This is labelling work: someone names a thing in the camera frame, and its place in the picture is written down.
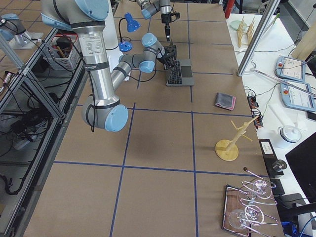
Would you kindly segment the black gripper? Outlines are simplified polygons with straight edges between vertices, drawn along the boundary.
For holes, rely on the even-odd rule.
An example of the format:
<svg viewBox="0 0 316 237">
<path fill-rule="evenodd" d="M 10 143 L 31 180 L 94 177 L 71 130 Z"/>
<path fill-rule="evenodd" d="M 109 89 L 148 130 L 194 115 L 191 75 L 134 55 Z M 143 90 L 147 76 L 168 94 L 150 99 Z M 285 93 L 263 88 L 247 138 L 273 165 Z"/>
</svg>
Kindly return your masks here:
<svg viewBox="0 0 316 237">
<path fill-rule="evenodd" d="M 175 66 L 175 60 L 177 58 L 177 46 L 170 45 L 164 47 L 164 52 L 161 57 L 161 63 L 164 69 L 171 69 Z"/>
<path fill-rule="evenodd" d="M 165 36 L 166 40 L 170 41 L 170 25 L 169 23 L 171 22 L 171 17 L 172 13 L 171 12 L 166 12 L 161 14 L 161 22 L 165 24 L 164 30 L 165 30 Z"/>
</svg>

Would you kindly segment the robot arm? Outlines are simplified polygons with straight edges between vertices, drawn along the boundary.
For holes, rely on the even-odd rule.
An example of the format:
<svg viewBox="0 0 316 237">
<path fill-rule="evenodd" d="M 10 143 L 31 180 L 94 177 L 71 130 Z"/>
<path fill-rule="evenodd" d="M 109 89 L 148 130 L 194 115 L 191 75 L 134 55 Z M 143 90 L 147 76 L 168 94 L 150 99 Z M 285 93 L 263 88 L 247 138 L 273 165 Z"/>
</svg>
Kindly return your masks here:
<svg viewBox="0 0 316 237">
<path fill-rule="evenodd" d="M 145 19 L 151 19 L 156 13 L 160 13 L 161 22 L 164 24 L 165 36 L 167 42 L 170 41 L 170 25 L 171 22 L 171 2 L 169 0 L 155 0 L 150 3 L 149 0 L 136 0 L 141 8 L 142 15 Z"/>
<path fill-rule="evenodd" d="M 142 37 L 141 54 L 119 54 L 113 69 L 107 57 L 104 34 L 114 27 L 111 3 L 108 0 L 43 0 L 43 23 L 66 31 L 74 31 L 79 39 L 84 68 L 90 78 L 92 94 L 83 107 L 82 118 L 92 128 L 118 132 L 128 120 L 128 109 L 120 103 L 115 90 L 132 69 L 151 73 L 156 61 L 173 69 L 176 46 L 163 46 L 152 33 Z"/>
</svg>

